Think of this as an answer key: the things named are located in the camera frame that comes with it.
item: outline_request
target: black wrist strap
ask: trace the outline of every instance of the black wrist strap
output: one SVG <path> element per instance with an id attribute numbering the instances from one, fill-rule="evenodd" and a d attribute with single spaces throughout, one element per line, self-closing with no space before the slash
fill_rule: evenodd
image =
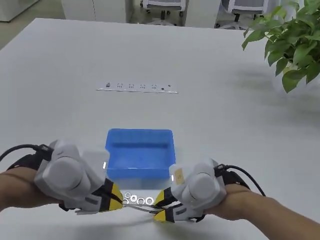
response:
<path id="1" fill-rule="evenodd" d="M 25 167 L 38 171 L 43 157 L 40 154 L 28 154 L 12 164 L 7 170 Z"/>

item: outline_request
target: forearm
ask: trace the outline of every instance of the forearm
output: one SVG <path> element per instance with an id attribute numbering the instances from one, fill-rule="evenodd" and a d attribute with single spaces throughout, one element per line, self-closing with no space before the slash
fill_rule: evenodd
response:
<path id="1" fill-rule="evenodd" d="M 0 173 L 0 211 L 10 207 L 34 208 L 60 202 L 44 195 L 36 187 L 35 175 L 35 170 L 25 167 Z"/>
<path id="2" fill-rule="evenodd" d="M 7 187 L 3 180 L 3 175 L 0 174 L 0 212 L 8 207 Z"/>
<path id="3" fill-rule="evenodd" d="M 276 200 L 252 195 L 244 208 L 244 218 L 270 240 L 318 240 L 320 224 L 282 206 Z"/>

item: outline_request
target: wrist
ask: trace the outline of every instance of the wrist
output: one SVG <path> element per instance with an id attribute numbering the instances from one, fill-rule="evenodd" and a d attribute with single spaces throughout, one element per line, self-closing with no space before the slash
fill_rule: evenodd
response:
<path id="1" fill-rule="evenodd" d="M 241 218 L 251 222 L 256 216 L 260 215 L 265 206 L 274 203 L 277 203 L 277 201 L 273 198 L 250 192 L 242 201 Z"/>

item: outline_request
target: white cabinet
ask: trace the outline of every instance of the white cabinet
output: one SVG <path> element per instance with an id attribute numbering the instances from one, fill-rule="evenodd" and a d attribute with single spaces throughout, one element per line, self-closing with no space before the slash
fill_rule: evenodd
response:
<path id="1" fill-rule="evenodd" d="M 66 19 L 128 23 L 133 0 L 62 0 Z"/>
<path id="2" fill-rule="evenodd" d="M 95 21 L 93 0 L 61 0 L 66 19 Z"/>
<path id="3" fill-rule="evenodd" d="M 39 0 L 0 0 L 0 21 L 9 22 Z"/>

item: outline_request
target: metal washer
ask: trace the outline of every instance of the metal washer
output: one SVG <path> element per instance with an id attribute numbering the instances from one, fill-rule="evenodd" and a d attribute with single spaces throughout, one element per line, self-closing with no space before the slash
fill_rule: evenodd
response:
<path id="1" fill-rule="evenodd" d="M 146 200 L 145 200 L 143 197 L 139 197 L 139 198 L 136 200 L 136 203 L 137 203 L 137 204 L 145 204 L 145 203 L 146 203 Z"/>
<path id="2" fill-rule="evenodd" d="M 122 201 L 122 203 L 123 203 L 123 204 L 129 204 L 129 203 L 130 203 L 130 201 L 129 201 L 129 199 L 128 199 L 128 198 L 124 198 L 124 199 L 123 199 L 123 201 Z"/>
<path id="3" fill-rule="evenodd" d="M 145 199 L 145 204 L 148 204 L 148 205 L 152 205 L 154 204 L 154 199 L 150 196 L 148 196 L 146 199 Z"/>
<path id="4" fill-rule="evenodd" d="M 138 199 L 138 196 L 137 196 L 137 195 L 131 195 L 131 197 L 130 197 L 130 201 L 131 201 L 132 203 L 135 203 L 135 202 L 137 201 L 137 199 Z"/>
<path id="5" fill-rule="evenodd" d="M 124 193 L 124 197 L 126 198 L 126 199 L 129 199 L 130 197 L 131 197 L 131 192 L 129 192 L 129 191 L 126 191 L 125 193 Z"/>

